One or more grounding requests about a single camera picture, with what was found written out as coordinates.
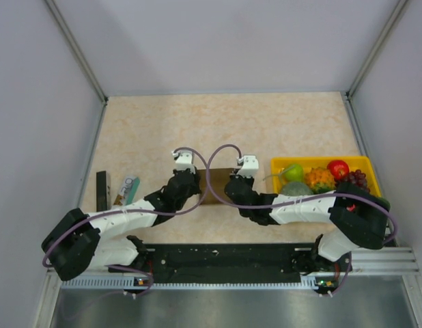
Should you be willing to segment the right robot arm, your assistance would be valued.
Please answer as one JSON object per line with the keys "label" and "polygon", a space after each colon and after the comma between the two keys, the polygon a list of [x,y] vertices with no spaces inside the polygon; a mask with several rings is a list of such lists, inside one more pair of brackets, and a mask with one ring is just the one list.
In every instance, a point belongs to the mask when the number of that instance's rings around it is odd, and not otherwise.
{"label": "right robot arm", "polygon": [[302,274],[328,271],[356,249],[379,250],[386,244],[389,205],[349,183],[317,195],[258,193],[252,180],[235,175],[224,188],[225,195],[243,217],[261,225],[328,223],[334,228],[321,233],[309,251],[292,258]]}

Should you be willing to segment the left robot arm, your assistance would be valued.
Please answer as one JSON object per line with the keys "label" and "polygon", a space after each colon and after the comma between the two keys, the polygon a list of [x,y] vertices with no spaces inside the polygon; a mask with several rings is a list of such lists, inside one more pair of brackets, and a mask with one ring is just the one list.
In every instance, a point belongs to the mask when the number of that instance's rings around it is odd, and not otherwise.
{"label": "left robot arm", "polygon": [[111,265],[140,271],[147,254],[130,232],[170,220],[200,193],[198,173],[175,170],[165,186],[132,204],[88,214],[69,210],[42,242],[43,264],[54,268],[63,282]]}

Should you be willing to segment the brown cardboard box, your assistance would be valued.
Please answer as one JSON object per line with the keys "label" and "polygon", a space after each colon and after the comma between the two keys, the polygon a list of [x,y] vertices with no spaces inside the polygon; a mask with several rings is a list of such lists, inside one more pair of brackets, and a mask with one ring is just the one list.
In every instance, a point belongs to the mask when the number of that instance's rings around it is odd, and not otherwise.
{"label": "brown cardboard box", "polygon": [[[230,174],[233,172],[232,168],[214,168],[210,169],[210,184],[216,194],[226,202],[231,202],[231,200],[225,195],[224,188],[225,185],[229,182]],[[206,184],[206,170],[198,169],[197,173],[199,174],[200,181],[199,187],[203,193],[207,187]],[[209,191],[205,196],[202,206],[205,205],[217,205],[220,204],[219,200]]]}

